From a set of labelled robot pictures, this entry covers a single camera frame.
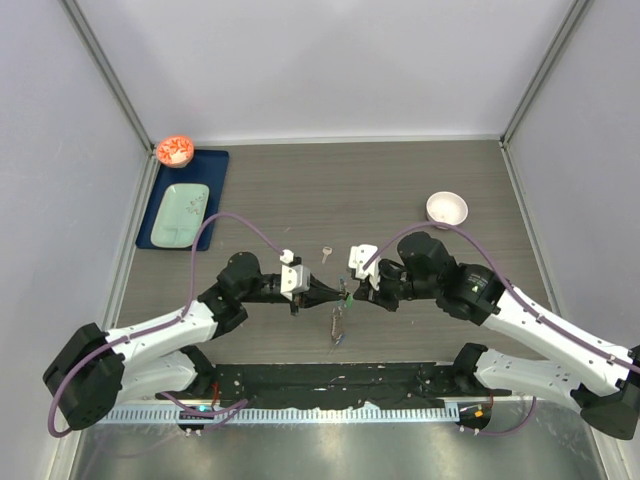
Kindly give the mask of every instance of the key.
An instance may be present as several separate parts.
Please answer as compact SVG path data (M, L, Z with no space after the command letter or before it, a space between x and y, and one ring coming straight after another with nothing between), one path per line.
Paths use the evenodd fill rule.
M333 249L331 247L324 247L322 249L322 254L324 255L324 257L322 257L322 264L324 265L324 262L327 261L327 257L329 255L331 255L331 252L333 252Z

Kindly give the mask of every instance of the gray floor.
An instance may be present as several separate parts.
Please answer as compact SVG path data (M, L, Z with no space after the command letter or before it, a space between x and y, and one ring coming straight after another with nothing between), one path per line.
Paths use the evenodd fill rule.
M379 245L424 219L428 196L450 190L468 202L464 227L494 256L507 276L546 303L540 274L515 195L495 141L355 143L231 147L222 210L254 221L278 244L303 257L322 281L337 285L351 245ZM451 232L430 232L459 261L480 255ZM322 265L323 246L333 254ZM260 258L262 271L279 272L276 255L233 220L216 225L212 248L198 254L197 290L214 281L235 252ZM395 249L387 257L397 259ZM136 252L119 325L180 307L188 289L188 254ZM357 303L345 317L346 339L331 352L331 306L291 317L285 305L248 305L249 319L203 351L218 363L451 361L465 342L536 358L517 342L454 320L432 302L387 313Z
M519 423L528 405L496 402L498 430ZM586 424L541 402L517 435L474 437L452 424L233 426L201 438L175 426L98 427L86 432L72 479L157 480L600 480ZM159 441L166 444L148 453ZM96 445L102 450L96 452ZM118 459L116 453L137 454Z

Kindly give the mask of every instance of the white wall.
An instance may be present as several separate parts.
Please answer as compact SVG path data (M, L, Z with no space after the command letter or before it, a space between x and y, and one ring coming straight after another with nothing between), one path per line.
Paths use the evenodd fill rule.
M80 0L154 140L503 133L572 0Z
M42 480L42 374L101 321L145 155L57 2L2 2L0 44L0 476Z
M640 344L638 18L640 2L594 2L512 144L564 313L628 347ZM626 446L637 458L640 428Z

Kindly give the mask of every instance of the gray tabletop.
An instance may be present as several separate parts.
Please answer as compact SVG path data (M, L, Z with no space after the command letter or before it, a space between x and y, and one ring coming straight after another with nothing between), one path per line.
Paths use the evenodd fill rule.
M533 251L499 145L495 141L401 142L229 147L231 162L221 210L256 223L283 248L301 255L321 281L337 286L352 245L380 245L424 220L426 199L439 190L469 205L464 228L532 298L547 304ZM458 261L482 263L466 240L430 231ZM322 248L333 253L322 264ZM229 257L251 251L263 273L279 272L276 254L243 225L217 222L211 248L198 253L197 291L207 289ZM395 247L384 255L398 260ZM175 310L188 291L186 252L138 250L119 325ZM357 302L346 312L346 338L331 348L326 304L289 315L286 305L246 305L249 319L232 333L201 345L212 362L451 361L466 342L538 358L523 345L443 314L431 301L407 302L398 312Z

